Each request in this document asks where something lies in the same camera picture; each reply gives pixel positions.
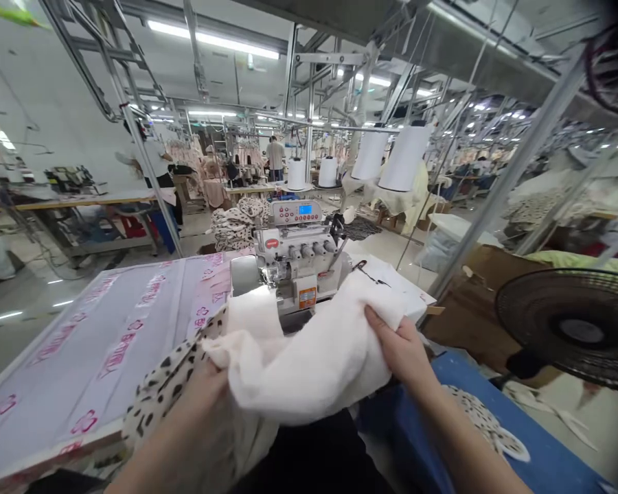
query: black fan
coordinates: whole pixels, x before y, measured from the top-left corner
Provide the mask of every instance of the black fan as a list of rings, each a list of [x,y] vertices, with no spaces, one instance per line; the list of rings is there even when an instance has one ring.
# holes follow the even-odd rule
[[[496,314],[522,346],[506,364],[510,375],[533,377],[552,365],[584,381],[618,390],[618,274],[552,269],[512,279],[497,292]]]

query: overlock sewing machine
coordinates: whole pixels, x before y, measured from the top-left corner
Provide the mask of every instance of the overlock sewing machine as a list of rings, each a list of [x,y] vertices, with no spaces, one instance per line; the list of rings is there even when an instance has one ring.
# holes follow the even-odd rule
[[[279,315],[309,309],[336,294],[350,272],[343,217],[323,221],[315,200],[275,201],[254,230],[254,256],[231,262],[233,295],[261,285],[277,293]]]

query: white shirt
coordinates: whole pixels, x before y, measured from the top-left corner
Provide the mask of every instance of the white shirt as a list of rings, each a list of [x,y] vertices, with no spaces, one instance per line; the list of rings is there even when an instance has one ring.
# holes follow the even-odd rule
[[[154,139],[147,139],[144,141],[144,150],[146,151],[146,155],[149,157],[149,161],[153,166],[153,172],[156,177],[169,173],[168,166],[171,165],[172,162],[163,158],[163,154],[167,152],[165,151],[165,146]],[[139,162],[139,153],[137,152],[137,146],[135,143],[133,143],[130,157]]]
[[[270,160],[270,169],[282,169],[284,163],[284,146],[277,141],[272,141],[266,148],[266,156]]]

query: green fabric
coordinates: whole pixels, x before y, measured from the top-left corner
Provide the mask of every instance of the green fabric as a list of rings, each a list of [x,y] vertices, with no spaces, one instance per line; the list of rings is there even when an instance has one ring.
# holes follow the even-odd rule
[[[595,258],[560,250],[544,250],[525,256],[530,261],[550,263],[554,268],[587,268],[595,262]],[[618,259],[611,259],[604,266],[606,271],[618,273]]]

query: sewing machine control panel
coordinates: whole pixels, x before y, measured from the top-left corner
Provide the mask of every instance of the sewing machine control panel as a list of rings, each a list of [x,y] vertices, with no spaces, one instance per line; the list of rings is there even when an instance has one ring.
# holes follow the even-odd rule
[[[323,210],[314,200],[275,201],[271,208],[275,226],[315,223],[323,219]]]

